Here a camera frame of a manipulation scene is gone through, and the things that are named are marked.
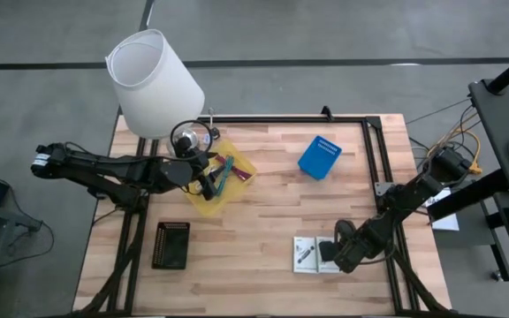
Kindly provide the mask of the white paper sheet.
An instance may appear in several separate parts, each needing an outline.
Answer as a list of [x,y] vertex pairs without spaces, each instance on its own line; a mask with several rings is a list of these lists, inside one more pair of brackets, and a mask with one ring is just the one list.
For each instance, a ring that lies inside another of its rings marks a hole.
[[[423,203],[423,207],[428,208],[432,204],[437,203],[438,201],[447,197],[451,193],[452,192],[451,192],[450,188],[445,187],[437,195],[428,198]],[[460,230],[459,222],[458,222],[457,216],[455,214],[446,216],[442,219],[439,219],[438,221],[431,221],[430,224],[431,224],[431,227],[433,230],[440,230],[440,231],[459,231]]]

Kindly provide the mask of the silver lamp base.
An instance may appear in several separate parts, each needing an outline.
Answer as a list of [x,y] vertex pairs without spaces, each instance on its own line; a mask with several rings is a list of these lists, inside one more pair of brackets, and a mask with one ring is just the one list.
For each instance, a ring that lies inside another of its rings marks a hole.
[[192,161],[195,159],[210,159],[216,155],[210,151],[212,141],[210,131],[207,133],[208,143],[201,148],[200,137],[191,128],[176,127],[169,135],[167,149],[169,159],[177,161]]

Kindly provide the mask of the blue plastic basket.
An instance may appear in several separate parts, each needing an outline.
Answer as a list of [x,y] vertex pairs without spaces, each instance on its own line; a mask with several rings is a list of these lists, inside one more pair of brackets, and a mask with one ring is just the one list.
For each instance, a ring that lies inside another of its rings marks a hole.
[[342,148],[322,136],[316,136],[301,156],[298,165],[310,177],[321,180],[326,178],[341,154]]

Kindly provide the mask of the yellow translucent bin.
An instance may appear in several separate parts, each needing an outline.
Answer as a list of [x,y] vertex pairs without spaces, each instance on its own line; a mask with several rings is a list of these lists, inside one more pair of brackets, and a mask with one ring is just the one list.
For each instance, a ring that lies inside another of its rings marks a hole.
[[257,169],[249,159],[228,139],[221,139],[217,142],[213,152],[217,153],[217,158],[222,165],[220,167],[209,166],[204,172],[210,173],[215,169],[220,170],[220,174],[215,178],[216,188],[218,188],[223,178],[224,161],[228,156],[233,157],[233,166],[227,174],[221,192],[217,192],[216,196],[211,201],[206,201],[201,195],[193,194],[194,190],[200,189],[200,186],[196,183],[193,183],[187,188],[187,193],[185,193],[186,198],[203,216],[214,216],[220,212],[227,203],[239,199],[245,193],[249,184],[255,179],[257,173]]

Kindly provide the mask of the black desk support beam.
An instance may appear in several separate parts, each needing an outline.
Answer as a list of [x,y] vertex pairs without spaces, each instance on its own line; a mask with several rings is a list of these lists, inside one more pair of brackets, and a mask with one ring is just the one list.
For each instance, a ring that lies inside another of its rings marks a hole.
[[491,174],[431,204],[428,207],[428,214],[432,221],[438,221],[459,212],[463,208],[483,201],[495,193],[508,191],[509,182],[504,172],[495,170]]

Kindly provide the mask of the black aluminium rig frame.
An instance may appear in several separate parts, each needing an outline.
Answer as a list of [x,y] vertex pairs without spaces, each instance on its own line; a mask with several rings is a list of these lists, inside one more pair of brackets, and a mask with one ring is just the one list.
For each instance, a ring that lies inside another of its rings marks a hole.
[[[292,271],[294,237],[325,237],[339,219],[375,211],[375,183],[405,183],[415,164],[400,114],[221,116],[216,120],[257,169],[237,200],[203,216],[181,191],[151,198],[137,269],[105,310],[134,315],[392,314],[421,302],[390,262],[352,274]],[[342,148],[326,178],[298,161],[316,136]],[[159,222],[190,223],[186,268],[152,269]]]

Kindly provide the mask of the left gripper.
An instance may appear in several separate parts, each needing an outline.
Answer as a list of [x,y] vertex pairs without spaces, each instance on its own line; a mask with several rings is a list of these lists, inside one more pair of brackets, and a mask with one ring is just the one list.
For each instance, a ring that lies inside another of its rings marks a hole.
[[204,171],[210,167],[220,167],[222,164],[217,156],[209,157],[204,151],[197,147],[192,147],[192,141],[188,137],[182,137],[178,140],[178,158],[186,159],[192,168],[191,183],[187,186],[189,188],[193,183],[200,186],[199,190],[194,190],[194,195],[201,195],[206,201],[211,201],[217,194],[215,186],[215,178],[220,174],[219,169],[215,169],[210,173]]

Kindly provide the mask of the white lamp shade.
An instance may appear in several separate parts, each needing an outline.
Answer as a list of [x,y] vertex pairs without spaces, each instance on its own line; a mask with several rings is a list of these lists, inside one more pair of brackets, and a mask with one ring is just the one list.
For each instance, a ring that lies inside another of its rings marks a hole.
[[205,94],[160,31],[125,38],[105,62],[126,125],[135,135],[164,138],[177,124],[201,114]]

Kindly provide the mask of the black plastic basket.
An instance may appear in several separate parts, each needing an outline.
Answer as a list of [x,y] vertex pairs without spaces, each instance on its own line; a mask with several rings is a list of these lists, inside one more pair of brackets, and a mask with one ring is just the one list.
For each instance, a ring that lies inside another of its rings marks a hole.
[[156,228],[151,268],[185,269],[189,236],[190,223],[159,222]]

